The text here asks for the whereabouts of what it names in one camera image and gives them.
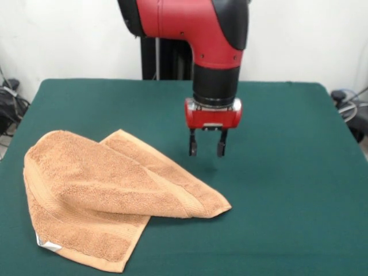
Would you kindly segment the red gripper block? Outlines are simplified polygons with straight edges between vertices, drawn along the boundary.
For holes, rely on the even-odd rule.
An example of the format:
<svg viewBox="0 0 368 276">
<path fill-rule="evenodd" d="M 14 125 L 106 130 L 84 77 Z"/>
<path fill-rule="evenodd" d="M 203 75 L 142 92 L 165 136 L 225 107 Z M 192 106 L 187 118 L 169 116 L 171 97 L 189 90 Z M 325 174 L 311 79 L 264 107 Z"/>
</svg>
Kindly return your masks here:
<svg viewBox="0 0 368 276">
<path fill-rule="evenodd" d="M 189 136 L 189 156 L 197 156 L 196 129 L 222 128 L 220 140 L 217 144 L 217 156 L 225 155 L 228 130 L 237 128 L 242 117 L 242 102 L 235 99 L 233 104 L 226 108 L 214 109 L 199 105 L 194 99 L 185 100 L 185 117 Z"/>
</svg>

